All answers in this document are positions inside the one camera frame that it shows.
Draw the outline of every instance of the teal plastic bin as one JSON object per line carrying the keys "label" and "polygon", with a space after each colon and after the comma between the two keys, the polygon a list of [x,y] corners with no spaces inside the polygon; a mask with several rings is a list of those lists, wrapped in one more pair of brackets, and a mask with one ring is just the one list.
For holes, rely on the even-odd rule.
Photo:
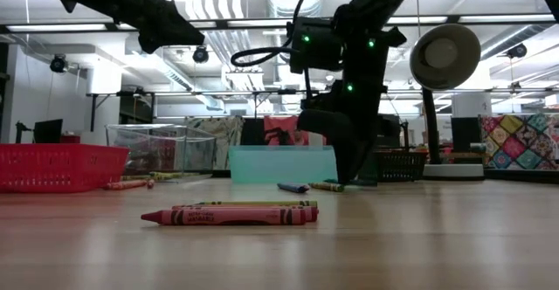
{"label": "teal plastic bin", "polygon": [[309,183],[336,179],[332,147],[235,146],[229,148],[234,183]]}

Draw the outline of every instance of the computer monitor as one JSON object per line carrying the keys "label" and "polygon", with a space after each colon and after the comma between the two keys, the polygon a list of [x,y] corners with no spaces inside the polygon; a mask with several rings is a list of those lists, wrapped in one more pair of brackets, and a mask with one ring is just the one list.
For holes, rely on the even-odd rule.
{"label": "computer monitor", "polygon": [[62,120],[35,123],[35,129],[33,129],[35,143],[60,143],[61,135]]}
{"label": "computer monitor", "polygon": [[468,152],[472,143],[481,142],[480,120],[477,117],[453,117],[451,123],[452,145],[455,152]]}

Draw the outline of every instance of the red plastic basket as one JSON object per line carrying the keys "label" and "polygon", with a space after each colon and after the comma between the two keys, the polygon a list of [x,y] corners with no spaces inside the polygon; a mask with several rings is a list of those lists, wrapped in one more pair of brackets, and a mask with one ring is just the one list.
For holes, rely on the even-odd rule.
{"label": "red plastic basket", "polygon": [[121,180],[128,148],[0,144],[0,191],[75,193]]}

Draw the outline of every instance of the lamp base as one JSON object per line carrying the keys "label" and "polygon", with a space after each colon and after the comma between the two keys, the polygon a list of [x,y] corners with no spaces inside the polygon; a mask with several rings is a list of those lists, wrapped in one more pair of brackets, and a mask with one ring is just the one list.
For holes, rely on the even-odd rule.
{"label": "lamp base", "polygon": [[426,164],[424,180],[480,181],[485,180],[482,164]]}

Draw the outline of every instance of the black basket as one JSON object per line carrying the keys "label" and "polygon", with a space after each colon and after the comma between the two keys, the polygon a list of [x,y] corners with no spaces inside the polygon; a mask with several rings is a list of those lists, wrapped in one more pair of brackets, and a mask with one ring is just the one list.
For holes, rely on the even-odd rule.
{"label": "black basket", "polygon": [[378,182],[408,182],[423,177],[426,153],[375,152]]}

